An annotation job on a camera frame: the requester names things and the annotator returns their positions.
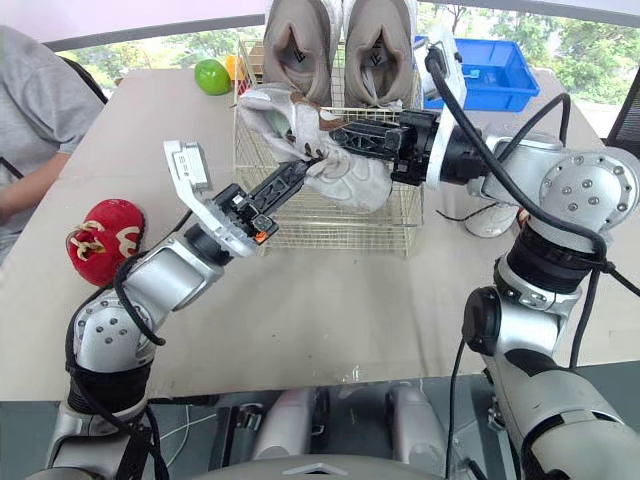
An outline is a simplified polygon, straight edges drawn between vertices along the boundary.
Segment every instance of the person's arm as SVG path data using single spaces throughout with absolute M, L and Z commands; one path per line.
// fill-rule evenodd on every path
M 58 152 L 40 168 L 4 189 L 0 194 L 0 225 L 7 223 L 13 215 L 40 203 L 70 156 Z

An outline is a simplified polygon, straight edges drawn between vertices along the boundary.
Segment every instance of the window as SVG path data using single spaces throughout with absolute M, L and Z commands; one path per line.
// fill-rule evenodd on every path
M 421 2 L 418 31 L 436 21 L 457 37 L 517 42 L 530 67 L 555 72 L 600 138 L 609 134 L 638 70 L 639 28 Z
M 58 55 L 81 64 L 110 96 L 116 81 L 130 70 L 190 68 L 205 58 L 216 58 L 224 64 L 227 55 L 236 53 L 238 40 L 263 35 L 263 26 L 230 28 L 79 48 Z
M 420 2 L 418 33 L 441 22 L 458 37 L 517 42 L 529 65 L 553 70 L 593 128 L 606 137 L 631 87 L 640 59 L 640 29 L 459 5 Z M 83 65 L 107 95 L 116 79 L 139 68 L 188 68 L 224 59 L 240 39 L 264 27 L 214 30 L 61 52 Z

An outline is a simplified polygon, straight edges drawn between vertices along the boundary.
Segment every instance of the beige table surface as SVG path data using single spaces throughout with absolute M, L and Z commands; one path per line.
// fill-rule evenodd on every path
M 479 127 L 517 128 L 562 87 L 537 71 L 542 94 L 523 115 L 473 112 Z M 207 97 L 191 71 L 131 73 L 79 146 L 0 269 L 0 400 L 57 400 L 67 388 L 64 335 L 92 287 L 64 249 L 68 231 L 96 202 L 121 197 L 144 209 L 146 245 L 182 215 L 162 141 L 197 140 L 217 190 L 232 179 L 231 95 Z M 555 132 L 559 112 L 541 125 Z M 574 111 L 569 144 L 598 148 Z M 427 192 L 426 225 L 414 255 L 328 250 L 272 252 L 232 262 L 194 305 L 173 314 L 161 335 L 149 394 L 186 396 L 239 390 L 448 375 L 468 294 L 491 283 L 493 260 L 514 232 L 481 240 L 438 217 L 478 205 L 465 190 Z M 639 281 L 636 215 L 614 234 L 610 258 Z M 635 300 L 605 278 L 585 336 L 585 363 L 640 358 Z M 566 362 L 566 338 L 558 360 Z M 467 352 L 462 371 L 482 368 Z

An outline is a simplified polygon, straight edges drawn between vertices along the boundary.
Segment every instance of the cable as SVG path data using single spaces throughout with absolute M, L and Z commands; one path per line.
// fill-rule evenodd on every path
M 623 285 L 624 287 L 629 289 L 632 293 L 640 297 L 640 288 L 636 287 L 633 283 L 631 283 L 631 281 L 625 278 L 620 272 L 618 272 L 618 270 L 613 268 L 611 271 L 607 273 L 610 273 L 611 276 L 615 278 L 618 282 L 620 282 L 621 285 Z
M 540 120 L 547 116 L 547 114 L 553 110 L 553 108 L 562 102 L 562 120 L 560 121 L 560 141 L 562 146 L 567 146 L 567 130 L 569 128 L 569 116 L 571 115 L 571 97 L 568 93 L 561 93 L 557 97 L 553 98 L 549 103 L 536 112 L 536 114 L 529 119 L 527 123 L 518 131 L 515 137 L 511 139 L 507 147 L 498 156 L 498 161 L 502 163 L 505 161 L 513 150 L 524 140 L 529 134 L 531 129 L 535 127 Z
M 493 155 L 493 152 L 489 150 L 489 147 L 487 146 L 487 144 L 483 141 L 482 137 L 476 131 L 475 127 L 471 123 L 471 120 L 469 120 L 467 115 L 464 113 L 464 110 L 456 100 L 455 96 L 449 89 L 449 86 L 447 85 L 447 82 L 444 79 L 444 74 L 442 73 L 442 69 L 440 68 L 440 63 L 438 59 L 434 56 L 427 56 L 427 59 L 425 60 L 425 66 L 427 68 L 427 71 L 431 74 L 431 77 L 433 78 L 433 82 L 436 88 L 438 89 L 438 93 L 440 93 L 440 96 L 442 96 L 444 102 L 446 103 L 447 107 L 449 108 L 449 111 L 455 118 L 456 122 L 458 122 L 458 125 L 460 126 L 462 131 L 467 135 L 467 137 L 469 137 L 469 140 L 471 141 L 471 143 L 474 145 L 474 147 L 478 150 L 480 155 L 483 157 L 485 163 L 489 167 L 489 170 L 491 170 L 491 172 L 498 179 L 498 181 L 503 186 L 503 188 L 509 193 L 509 195 L 511 195 L 511 197 L 513 197 L 513 199 L 517 203 L 519 203 L 524 209 L 526 209 L 532 217 L 535 217 L 538 220 L 550 225 L 551 227 L 557 228 L 558 230 L 573 233 L 575 235 L 587 238 L 591 241 L 593 245 L 593 250 L 595 254 L 595 263 L 594 263 L 594 270 L 592 272 L 592 277 L 589 282 L 589 288 L 587 290 L 587 300 L 590 300 L 590 302 L 587 302 L 585 300 L 585 306 L 583 307 L 583 311 L 580 316 L 580 321 L 578 322 L 578 330 L 576 331 L 576 336 L 574 337 L 574 340 L 573 340 L 573 346 L 572 346 L 572 352 L 571 352 L 572 361 L 570 362 L 570 365 L 573 365 L 574 366 L 573 368 L 575 368 L 575 365 L 577 364 L 577 357 L 580 350 L 580 343 L 582 341 L 582 336 L 589 322 L 589 316 L 591 315 L 593 301 L 595 300 L 596 288 L 597 288 L 598 278 L 599 278 L 599 271 L 609 268 L 607 263 L 607 244 L 602 238 L 602 236 L 599 235 L 598 233 L 588 228 L 582 227 L 580 225 L 566 222 L 564 220 L 561 220 L 555 217 L 554 215 L 547 213 L 538 205 L 536 205 L 529 197 L 527 197 L 525 193 L 518 187 L 518 185 L 509 176 L 506 170 L 502 167 L 502 164 L 500 163 L 500 161 L 495 158 L 495 156 Z M 558 97 L 556 97 L 554 100 L 552 100 L 551 103 L 553 103 L 553 106 L 555 106 L 555 104 L 557 104 L 559 101 L 562 101 L 563 106 L 566 106 L 563 109 L 563 120 L 562 120 L 561 129 L 560 129 L 561 135 L 563 135 L 563 137 L 565 137 L 564 139 L 566 140 L 566 125 L 568 124 L 570 103 L 567 104 L 568 99 L 562 95 L 559 95 Z M 548 111 L 550 111 L 551 108 L 552 107 L 550 106 L 547 109 L 543 109 L 545 111 L 545 114 L 548 113 Z M 539 121 L 540 118 L 541 118 L 540 116 L 536 116 L 536 118 L 534 119 L 535 122 Z M 535 122 L 533 121 L 527 122 L 525 127 L 531 128 L 535 124 Z M 521 129 L 520 132 L 518 132 L 516 137 L 520 138 L 523 135 L 522 133 L 523 131 L 524 131 L 524 128 Z M 512 140 L 511 142 L 512 145 L 516 145 L 516 143 L 514 142 L 514 140 L 516 140 L 516 137 L 514 137 L 514 139 Z
M 498 202 L 494 202 L 494 203 L 491 203 L 489 205 L 485 205 L 484 207 L 479 208 L 475 212 L 472 212 L 472 213 L 470 213 L 469 215 L 467 215 L 466 217 L 463 217 L 463 218 L 450 217 L 449 215 L 445 215 L 444 213 L 442 213 L 440 210 L 436 210 L 436 213 L 438 215 L 440 215 L 442 218 L 445 218 L 446 220 L 451 220 L 452 222 L 465 222 L 465 221 L 469 220 L 470 218 L 473 218 L 476 215 L 481 214 L 485 210 L 489 210 L 491 207 L 494 207 L 497 204 L 498 204 Z
M 204 418 L 199 418 L 198 420 L 194 420 L 193 422 L 189 422 L 188 424 L 182 425 L 181 427 L 178 427 L 174 430 L 171 430 L 169 433 L 165 433 L 163 436 L 160 437 L 160 440 L 164 440 L 167 437 L 170 437 L 171 435 L 174 435 L 176 433 L 178 433 L 180 430 L 184 430 L 187 427 L 192 427 L 193 425 L 197 425 L 198 423 L 202 423 L 205 422 L 211 418 L 215 418 L 217 417 L 218 414 L 217 413 L 213 413 L 211 415 L 208 415 Z
M 154 245 L 152 247 L 155 248 L 157 245 L 159 245 L 160 243 L 162 243 L 164 240 L 166 240 L 166 238 L 171 235 L 172 233 L 177 232 L 178 230 L 180 230 L 185 223 L 187 223 L 187 220 L 189 220 L 189 217 L 191 217 L 191 214 L 193 212 L 191 210 L 187 211 L 187 213 L 185 213 L 182 218 L 178 221 L 178 223 L 171 229 L 171 231 L 165 235 L 163 237 L 162 240 L 160 240 L 160 242 L 156 243 L 156 245 Z M 118 270 L 116 271 L 116 274 L 114 276 L 113 279 L 113 289 L 116 292 L 116 295 L 118 296 L 118 300 L 120 301 L 120 303 L 122 304 L 122 306 L 124 307 L 124 309 L 126 310 L 127 314 L 131 317 L 131 320 L 133 320 L 133 323 L 136 324 L 136 327 L 138 327 L 138 329 L 140 330 L 140 332 L 149 339 L 149 341 L 151 341 L 152 343 L 154 343 L 155 345 L 158 346 L 162 346 L 165 343 L 167 343 L 167 341 L 164 338 L 160 338 L 158 337 L 155 333 L 153 333 L 153 331 L 147 326 L 147 324 L 144 322 L 144 320 L 142 319 L 142 317 L 140 317 L 140 314 L 138 313 L 138 311 L 135 309 L 135 307 L 133 306 L 133 304 L 131 303 L 131 301 L 129 300 L 129 298 L 127 297 L 127 294 L 124 290 L 124 281 L 127 279 L 127 275 L 129 275 L 129 272 L 131 271 L 131 269 L 133 268 L 133 266 L 135 265 L 135 262 L 141 258 L 142 256 L 146 255 L 148 251 L 141 251 L 136 253 L 135 255 L 130 256 L 129 258 L 127 258 L 127 260 L 120 265 L 120 267 L 118 268 Z
M 489 167 L 489 170 L 491 170 L 491 173 L 495 175 L 495 177 L 502 184 L 505 190 L 507 190 L 509 195 L 511 195 L 517 203 L 519 203 L 524 209 L 526 209 L 531 214 L 531 216 L 559 230 L 573 233 L 575 235 L 591 240 L 591 242 L 593 243 L 593 249 L 595 251 L 597 262 L 604 265 L 607 256 L 607 244 L 605 243 L 604 239 L 599 234 L 592 230 L 589 230 L 588 228 L 566 222 L 545 212 L 529 197 L 527 197 L 520 189 L 520 187 L 518 187 L 518 185 L 509 176 L 506 170 L 502 167 L 502 164 L 498 161 L 498 159 L 496 159 L 496 157 L 493 155 L 493 152 L 489 150 L 489 147 L 486 143 L 484 143 L 482 137 L 480 137 L 475 127 L 471 123 L 471 120 L 469 120 L 469 118 L 466 116 L 455 96 L 453 95 L 453 93 L 451 93 L 451 90 L 449 89 L 449 86 L 444 79 L 444 74 L 442 73 L 442 69 L 440 68 L 440 64 L 437 58 L 427 56 L 425 65 L 427 67 L 427 71 L 433 78 L 433 82 L 436 85 L 438 92 L 442 96 L 456 122 L 458 122 L 458 125 L 460 126 L 462 131 L 467 135 L 467 137 L 469 137 L 471 143 L 473 143 L 474 147 L 478 150 L 480 155 L 485 160 L 485 163 Z
M 484 472 L 480 469 L 480 466 L 475 462 L 475 460 L 471 460 L 470 458 L 467 458 L 467 460 L 465 460 L 465 463 L 467 464 L 467 467 L 469 467 L 469 470 L 471 470 L 471 473 L 473 473 L 473 476 L 476 477 L 477 480 L 489 480 L 487 476 L 484 474 Z
M 184 406 L 184 414 L 185 414 L 185 417 L 186 417 L 187 428 L 184 431 L 184 436 L 182 437 L 182 442 L 180 442 L 180 446 L 176 450 L 176 453 L 174 453 L 173 456 L 171 457 L 171 459 L 167 462 L 167 468 L 169 468 L 171 465 L 173 465 L 173 462 L 175 462 L 176 458 L 178 458 L 178 455 L 180 455 L 180 453 L 182 453 L 182 450 L 184 449 L 185 445 L 187 444 L 187 440 L 189 439 L 189 428 L 191 427 L 191 425 L 190 425 L 191 419 L 189 418 L 189 405 L 185 405 Z
M 159 243 L 164 241 L 172 233 L 175 233 L 178 230 L 180 230 L 184 226 L 184 224 L 187 222 L 189 217 L 191 216 L 191 213 L 192 213 L 191 210 L 189 210 L 185 215 L 183 215 L 183 217 L 176 224 L 176 226 L 171 230 L 171 232 L 169 232 L 169 234 L 167 234 L 156 245 L 158 245 Z M 136 325 L 138 326 L 138 328 L 140 328 L 140 331 L 143 334 L 145 333 L 145 331 L 147 333 L 150 333 L 151 334 L 151 338 L 150 337 L 147 337 L 147 338 L 152 340 L 152 338 L 155 337 L 155 335 L 153 334 L 153 332 L 151 332 L 148 329 L 148 327 L 146 326 L 144 321 L 138 315 L 137 311 L 135 310 L 135 308 L 131 304 L 131 301 L 126 296 L 126 293 L 124 291 L 124 287 L 122 285 L 122 282 L 124 281 L 124 279 L 126 279 L 126 275 L 131 270 L 131 267 L 134 265 L 135 261 L 138 258 L 140 258 L 142 255 L 144 255 L 145 253 L 146 252 L 138 252 L 135 255 L 132 255 L 131 257 L 129 257 L 127 259 L 127 261 L 125 261 L 125 263 L 123 265 L 120 266 L 120 268 L 116 272 L 116 275 L 115 275 L 115 278 L 114 278 L 114 281 L 113 281 L 113 288 L 114 288 L 114 290 L 116 290 L 116 294 L 118 295 L 118 299 L 122 303 L 122 305 L 125 308 L 125 310 L 127 310 L 127 313 L 131 316 L 131 318 L 134 321 L 134 323 L 137 321 Z M 89 406 L 89 408 L 91 408 L 91 410 L 94 413 L 100 415 L 107 422 L 109 422 L 110 424 L 115 426 L 119 431 L 128 434 L 130 437 L 135 438 L 138 442 L 140 442 L 144 446 L 145 450 L 149 453 L 149 455 L 151 455 L 153 457 L 154 469 L 155 469 L 155 477 L 160 479 L 160 480 L 166 480 L 166 479 L 169 479 L 169 472 L 167 470 L 167 465 L 166 465 L 164 459 L 162 458 L 162 453 L 161 453 L 161 450 L 160 450 L 160 433 L 159 433 L 159 430 L 158 430 L 158 422 L 157 422 L 156 417 L 153 414 L 153 411 L 151 410 L 151 408 L 149 406 L 147 406 L 145 408 L 145 413 L 147 415 L 147 418 L 149 420 L 149 425 L 151 427 L 151 432 L 152 432 L 152 435 L 153 435 L 153 443 L 149 442 L 149 440 L 147 440 L 144 436 L 142 436 L 132 426 L 130 426 L 129 424 L 123 422 L 122 420 L 117 418 L 115 415 L 113 415 L 111 412 L 109 412 L 100 402 L 98 402 L 93 397 L 93 395 L 91 395 L 91 393 L 87 390 L 86 386 L 84 385 L 84 383 L 82 382 L 82 380 L 80 379 L 80 377 L 78 375 L 78 364 L 77 364 L 76 359 L 75 359 L 75 352 L 73 351 L 74 334 L 75 334 L 74 320 L 78 316 L 80 311 L 86 305 L 88 305 L 90 302 L 94 301 L 104 291 L 106 291 L 109 288 L 111 288 L 111 286 L 110 285 L 106 285 L 106 286 L 101 287 L 101 288 L 97 289 L 96 291 L 94 291 L 86 300 L 84 300 L 84 302 L 82 302 L 82 304 L 80 304 L 80 306 L 76 309 L 76 311 L 71 316 L 71 320 L 70 320 L 69 325 L 67 327 L 67 333 L 66 333 L 66 338 L 65 338 L 66 369 L 69 372 L 69 374 L 71 375 L 71 377 L 73 378 L 73 381 L 75 382 L 75 385 L 78 387 L 78 390 L 80 391 L 80 394 L 82 395 L 82 397 L 86 401 L 86 403 Z M 157 340 L 161 341 L 161 343 L 159 343 L 160 345 L 164 344 L 164 339 L 158 339 L 158 337 L 155 337 L 155 338 Z
M 9 170 L 11 175 L 16 177 L 18 180 L 21 180 L 24 178 L 24 175 L 22 174 L 22 172 L 18 170 L 16 167 L 14 167 L 13 164 L 9 162 L 9 160 L 5 159 L 4 157 L 0 157 L 0 165 L 4 165 L 4 167 L 7 170 Z
M 582 337 L 587 329 L 587 323 L 589 323 L 589 316 L 591 310 L 593 310 L 593 304 L 596 300 L 596 290 L 598 288 L 598 280 L 600 279 L 600 271 L 593 270 L 589 277 L 589 287 L 587 287 L 587 294 L 584 299 L 584 306 L 582 307 L 582 313 L 580 314 L 580 320 L 576 327 L 576 333 L 573 336 L 573 343 L 571 344 L 571 357 L 569 358 L 569 368 L 575 369 L 578 366 L 578 356 L 580 355 L 580 345 L 582 343 Z
M 156 478 L 163 478 L 164 472 L 166 472 L 167 478 L 169 478 L 169 465 L 167 465 L 164 461 L 164 457 L 162 456 L 162 447 L 160 445 L 160 429 L 158 428 L 158 420 L 151 410 L 151 407 L 147 405 L 144 409 L 144 413 L 147 415 L 147 420 L 149 420 L 149 426 L 151 427 L 151 438 L 153 439 L 153 446 L 158 450 L 158 454 L 162 461 L 154 462 L 153 469 Z
M 449 381 L 449 431 L 447 432 L 447 453 L 445 457 L 445 478 L 451 478 L 451 449 L 453 447 L 453 429 L 455 427 L 455 406 L 456 406 L 456 378 L 460 368 L 460 359 L 464 352 L 464 338 L 460 340 L 456 360 L 453 363 L 453 371 L 451 372 L 451 380 Z
M 130 437 L 135 438 L 138 442 L 144 445 L 147 452 L 149 452 L 149 454 L 153 457 L 156 478 L 160 480 L 168 480 L 169 471 L 167 470 L 167 466 L 164 463 L 162 454 L 160 453 L 159 445 L 152 444 L 151 442 L 149 442 L 149 440 L 147 440 L 144 436 L 142 436 L 140 432 L 135 430 L 131 425 L 120 420 L 118 417 L 116 417 L 107 409 L 105 409 L 100 404 L 100 402 L 98 402 L 95 398 L 93 398 L 93 396 L 89 393 L 89 391 L 85 388 L 84 384 L 81 381 L 78 381 L 77 378 L 75 380 L 76 380 L 76 385 L 80 390 L 80 393 L 82 394 L 83 398 L 85 399 L 85 401 L 87 402 L 91 410 L 93 410 L 95 413 L 100 415 L 107 422 L 109 422 L 111 425 L 116 427 L 119 431 L 127 433 Z M 155 418 L 155 417 L 153 417 L 153 414 L 152 414 L 150 417 L 148 416 L 148 418 L 151 421 L 151 418 Z
M 182 216 L 182 218 L 178 221 L 178 223 L 176 223 L 176 226 L 173 227 L 173 230 L 171 230 L 169 235 L 171 235 L 171 233 L 176 233 L 178 230 L 180 230 L 182 227 L 184 227 L 184 224 L 187 223 L 187 220 L 189 220 L 189 218 L 191 217 L 192 213 L 193 213 L 193 210 L 189 210 L 187 213 L 185 213 Z

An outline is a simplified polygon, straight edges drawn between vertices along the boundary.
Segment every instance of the blue bin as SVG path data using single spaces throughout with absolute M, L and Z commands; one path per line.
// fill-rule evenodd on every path
M 521 112 L 540 93 L 517 43 L 459 38 L 456 46 L 467 84 L 465 110 Z M 424 102 L 424 108 L 443 105 L 442 99 Z

